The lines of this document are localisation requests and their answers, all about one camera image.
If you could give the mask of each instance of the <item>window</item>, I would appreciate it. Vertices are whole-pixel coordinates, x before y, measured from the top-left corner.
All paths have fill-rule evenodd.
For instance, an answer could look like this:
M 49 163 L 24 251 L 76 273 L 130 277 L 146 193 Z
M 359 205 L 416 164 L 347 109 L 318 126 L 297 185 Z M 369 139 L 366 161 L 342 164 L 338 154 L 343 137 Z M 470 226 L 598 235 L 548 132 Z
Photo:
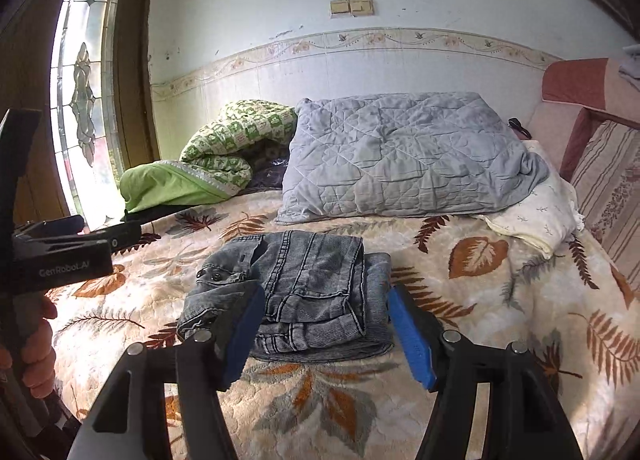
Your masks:
M 51 128 L 71 214 L 86 228 L 124 214 L 124 172 L 113 99 L 113 31 L 118 0 L 64 0 L 51 59 Z

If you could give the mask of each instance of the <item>silver screw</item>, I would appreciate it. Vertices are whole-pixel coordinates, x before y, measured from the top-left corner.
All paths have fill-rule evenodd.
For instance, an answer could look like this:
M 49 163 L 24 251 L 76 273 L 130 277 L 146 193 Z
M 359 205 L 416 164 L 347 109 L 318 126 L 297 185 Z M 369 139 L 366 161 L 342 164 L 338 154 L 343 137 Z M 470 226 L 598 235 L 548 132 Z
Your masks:
M 209 332 L 209 330 L 198 330 L 193 335 L 193 340 L 197 343 L 206 343 L 209 339 L 211 339 L 211 332 Z
M 523 354 L 529 351 L 529 348 L 527 348 L 527 344 L 523 341 L 514 341 L 513 343 L 511 343 L 511 350 L 513 350 L 517 354 Z
M 129 348 L 127 348 L 127 354 L 129 355 L 140 355 L 142 351 L 145 349 L 145 345 L 142 343 L 133 343 Z
M 460 339 L 462 339 L 462 337 L 460 336 L 460 332 L 456 332 L 455 330 L 445 330 L 444 334 L 442 334 L 442 337 L 447 343 L 457 343 L 458 341 L 460 341 Z

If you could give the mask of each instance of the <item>gray denim jeans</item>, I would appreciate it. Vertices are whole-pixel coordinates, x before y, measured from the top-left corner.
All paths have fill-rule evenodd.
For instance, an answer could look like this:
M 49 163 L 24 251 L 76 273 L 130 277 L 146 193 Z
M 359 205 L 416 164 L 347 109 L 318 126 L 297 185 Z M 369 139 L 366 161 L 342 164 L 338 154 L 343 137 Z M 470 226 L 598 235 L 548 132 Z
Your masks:
M 384 252 L 364 254 L 353 236 L 285 231 L 240 236 L 209 256 L 187 294 L 178 334 L 210 323 L 257 281 L 266 312 L 253 357 L 319 363 L 362 359 L 392 347 Z

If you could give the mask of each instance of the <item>green patterned quilt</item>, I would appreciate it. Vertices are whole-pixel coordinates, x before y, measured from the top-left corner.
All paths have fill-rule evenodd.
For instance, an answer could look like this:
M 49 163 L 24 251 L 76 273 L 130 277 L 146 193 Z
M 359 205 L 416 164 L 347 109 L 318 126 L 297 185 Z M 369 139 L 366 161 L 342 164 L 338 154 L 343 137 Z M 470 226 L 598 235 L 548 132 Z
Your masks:
M 229 103 L 201 127 L 180 154 L 128 169 L 120 180 L 126 209 L 157 205 L 215 204 L 237 195 L 252 178 L 249 163 L 235 155 L 263 139 L 288 144 L 296 130 L 293 108 L 261 100 Z

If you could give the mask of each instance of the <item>floral border tile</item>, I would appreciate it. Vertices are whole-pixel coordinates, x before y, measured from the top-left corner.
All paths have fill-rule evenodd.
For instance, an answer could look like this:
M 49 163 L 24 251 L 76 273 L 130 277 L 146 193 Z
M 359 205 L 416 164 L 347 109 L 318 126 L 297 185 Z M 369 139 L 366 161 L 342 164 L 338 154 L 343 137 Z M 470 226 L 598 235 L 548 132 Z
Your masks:
M 269 64 L 353 50 L 437 50 L 463 52 L 541 70 L 559 57 L 532 48 L 454 30 L 433 28 L 359 28 L 275 41 L 214 61 L 171 82 L 153 85 L 152 99 L 163 101 L 197 86 Z

